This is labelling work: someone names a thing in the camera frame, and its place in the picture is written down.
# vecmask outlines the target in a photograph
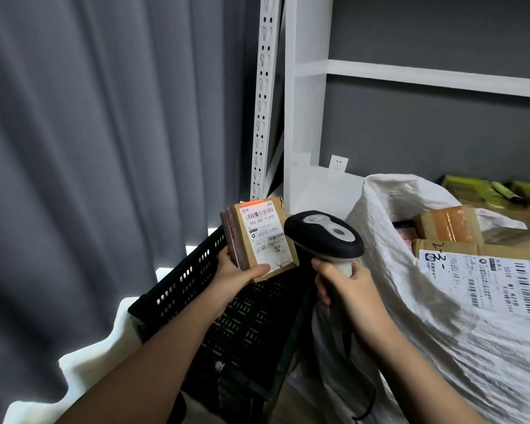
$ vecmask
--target electrical outlet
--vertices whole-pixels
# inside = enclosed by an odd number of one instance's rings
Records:
[[[343,172],[345,171],[345,168],[347,166],[347,161],[348,158],[344,158],[343,156],[332,155],[332,159],[330,159],[330,165],[328,168],[330,170]]]

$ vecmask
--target forearm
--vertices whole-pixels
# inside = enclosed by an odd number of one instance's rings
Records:
[[[392,326],[371,348],[409,422],[483,423],[479,414]]]
[[[164,423],[204,335],[219,313],[207,289],[57,422]]]

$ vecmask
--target curtain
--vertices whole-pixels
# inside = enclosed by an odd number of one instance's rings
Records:
[[[0,0],[0,414],[239,201],[249,6]]]

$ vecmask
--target white shipping label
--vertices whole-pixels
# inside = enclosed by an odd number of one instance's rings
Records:
[[[243,207],[240,212],[257,263],[270,264],[272,272],[294,261],[272,201]]]
[[[420,261],[460,303],[530,318],[530,261],[429,250]]]

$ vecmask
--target person's left arm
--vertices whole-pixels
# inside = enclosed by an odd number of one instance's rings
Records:
[[[186,371],[212,322],[243,286],[269,269],[268,264],[261,264],[241,271],[224,248],[218,255],[218,269],[208,287],[78,399],[57,423],[165,423]]]

